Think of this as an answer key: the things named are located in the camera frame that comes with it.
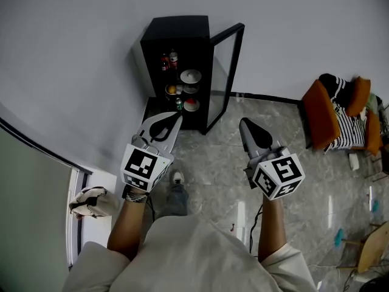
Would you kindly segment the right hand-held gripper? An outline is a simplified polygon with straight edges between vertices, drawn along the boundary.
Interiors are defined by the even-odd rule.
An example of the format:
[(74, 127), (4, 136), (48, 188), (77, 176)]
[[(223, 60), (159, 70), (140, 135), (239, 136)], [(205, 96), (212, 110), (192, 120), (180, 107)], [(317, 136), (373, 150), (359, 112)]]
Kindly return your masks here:
[(305, 179), (297, 155), (247, 117), (240, 120), (239, 132), (251, 159), (244, 170), (250, 187), (259, 188), (268, 200), (292, 194)]

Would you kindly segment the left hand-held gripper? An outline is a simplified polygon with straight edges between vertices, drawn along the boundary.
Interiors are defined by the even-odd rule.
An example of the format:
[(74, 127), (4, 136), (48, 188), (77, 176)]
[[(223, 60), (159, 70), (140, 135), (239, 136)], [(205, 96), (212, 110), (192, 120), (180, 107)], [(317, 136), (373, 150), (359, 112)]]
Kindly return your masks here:
[(120, 167), (122, 182), (152, 191), (174, 161), (171, 151), (181, 125), (182, 116), (175, 111), (147, 118), (126, 146)]

